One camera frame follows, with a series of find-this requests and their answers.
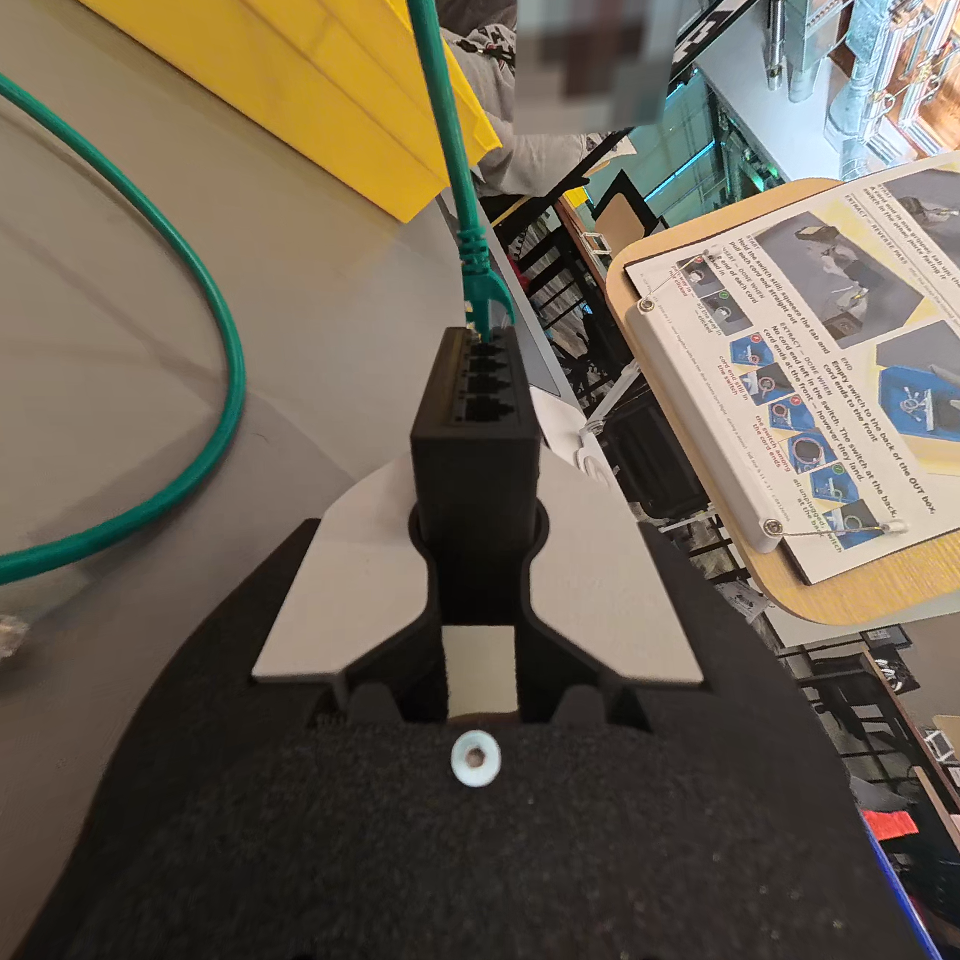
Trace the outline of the metal ducts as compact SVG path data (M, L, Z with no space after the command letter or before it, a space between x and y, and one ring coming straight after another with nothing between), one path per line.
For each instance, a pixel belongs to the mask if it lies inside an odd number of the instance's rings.
M823 120L842 181L958 150L957 1L767 2L764 58L794 103L844 73Z

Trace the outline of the wooden instruction board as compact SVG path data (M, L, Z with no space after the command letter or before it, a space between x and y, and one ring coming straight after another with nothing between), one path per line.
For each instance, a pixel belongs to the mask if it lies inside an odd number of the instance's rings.
M751 547L714 477L708 458L667 395L663 376L655 370L649 350L640 342L627 318L628 310L642 297L627 274L629 264L706 241L713 234L724 233L841 185L840 180L828 177L801 178L636 239L618 252L607 269L606 303L752 580L768 599L787 614L826 626L853 627L883 618L892 618L895 622L930 618L932 613L927 610L930 604L935 607L933 615L940 616L940 603L948 599L954 601L958 596L957 532L873 560L817 584L802 581L783 549L762 554Z

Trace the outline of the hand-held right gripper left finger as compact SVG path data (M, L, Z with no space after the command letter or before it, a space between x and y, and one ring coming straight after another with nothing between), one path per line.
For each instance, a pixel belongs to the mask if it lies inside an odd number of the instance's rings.
M346 685L350 668L425 612L427 561L409 533L415 503L405 453L325 511L252 667L255 681Z

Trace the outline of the printed instruction sheet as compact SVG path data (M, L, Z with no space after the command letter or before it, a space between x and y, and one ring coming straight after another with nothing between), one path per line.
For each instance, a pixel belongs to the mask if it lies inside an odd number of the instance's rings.
M805 584L958 530L958 187L944 153L626 266L748 543Z

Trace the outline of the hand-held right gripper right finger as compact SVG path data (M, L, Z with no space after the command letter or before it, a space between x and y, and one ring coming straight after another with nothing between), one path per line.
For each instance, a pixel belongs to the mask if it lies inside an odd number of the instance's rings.
M701 667L618 487L543 447L537 496L547 531L529 567L534 616L626 681L700 685Z

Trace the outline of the yellow plastic bin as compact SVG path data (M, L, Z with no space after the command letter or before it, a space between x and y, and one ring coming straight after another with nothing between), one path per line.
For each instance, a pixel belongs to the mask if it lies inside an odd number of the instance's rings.
M407 2L82 4L398 222L449 189Z

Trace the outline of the black network switch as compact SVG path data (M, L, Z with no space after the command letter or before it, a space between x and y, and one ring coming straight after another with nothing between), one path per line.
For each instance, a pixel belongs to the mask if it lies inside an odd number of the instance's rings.
M445 623L512 626L538 534L542 432L512 325L443 331L410 434L415 518Z

